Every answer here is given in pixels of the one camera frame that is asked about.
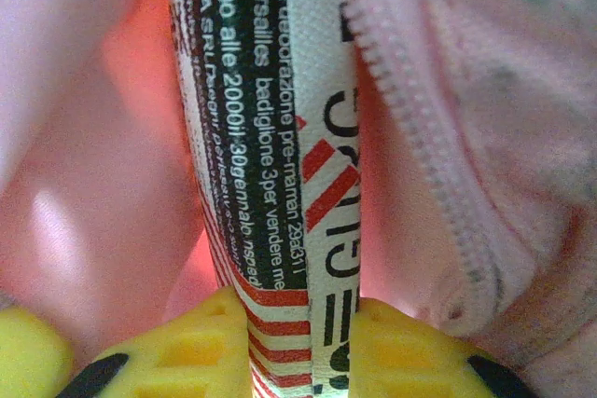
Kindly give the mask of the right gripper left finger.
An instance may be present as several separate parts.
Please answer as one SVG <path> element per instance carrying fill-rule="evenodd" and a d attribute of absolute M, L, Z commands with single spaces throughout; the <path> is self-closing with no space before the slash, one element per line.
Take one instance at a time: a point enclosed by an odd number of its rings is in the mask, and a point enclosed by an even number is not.
<path fill-rule="evenodd" d="M 69 397 L 252 395 L 247 318 L 232 288 L 193 310 L 112 346 L 68 385 Z"/>

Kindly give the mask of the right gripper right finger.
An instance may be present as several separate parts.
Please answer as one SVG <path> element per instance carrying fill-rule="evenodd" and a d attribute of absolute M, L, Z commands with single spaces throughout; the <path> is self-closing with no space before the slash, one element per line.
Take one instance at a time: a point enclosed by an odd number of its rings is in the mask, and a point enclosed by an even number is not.
<path fill-rule="evenodd" d="M 511 369 L 462 339 L 363 298 L 354 315 L 354 396 L 530 397 Z"/>

